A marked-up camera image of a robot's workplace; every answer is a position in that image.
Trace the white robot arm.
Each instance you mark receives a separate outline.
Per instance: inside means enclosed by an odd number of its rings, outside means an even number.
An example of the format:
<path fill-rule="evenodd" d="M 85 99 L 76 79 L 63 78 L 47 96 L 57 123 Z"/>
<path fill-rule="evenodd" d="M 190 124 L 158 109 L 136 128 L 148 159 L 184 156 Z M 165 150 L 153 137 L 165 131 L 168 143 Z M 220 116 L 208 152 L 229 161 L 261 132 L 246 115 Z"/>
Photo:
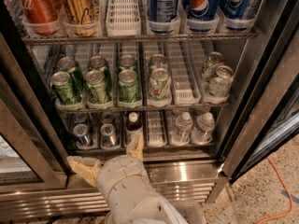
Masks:
<path fill-rule="evenodd" d="M 143 163 L 144 138 L 135 134 L 126 154 L 104 164 L 96 158 L 68 156 L 73 172 L 104 197 L 114 224 L 188 224 L 151 185 Z"/>

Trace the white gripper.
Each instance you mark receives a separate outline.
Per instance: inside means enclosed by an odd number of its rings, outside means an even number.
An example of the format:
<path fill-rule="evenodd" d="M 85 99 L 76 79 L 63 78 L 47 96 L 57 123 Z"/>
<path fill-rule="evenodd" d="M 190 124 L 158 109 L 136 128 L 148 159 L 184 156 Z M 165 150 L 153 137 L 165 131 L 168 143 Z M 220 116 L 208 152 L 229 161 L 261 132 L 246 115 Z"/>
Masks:
<path fill-rule="evenodd" d="M 68 156 L 66 159 L 72 171 L 87 183 L 93 187 L 98 184 L 110 209 L 152 207 L 154 190 L 142 162 L 143 147 L 143 134 L 135 134 L 127 145 L 127 155 L 107 161 L 102 168 L 96 158 Z"/>

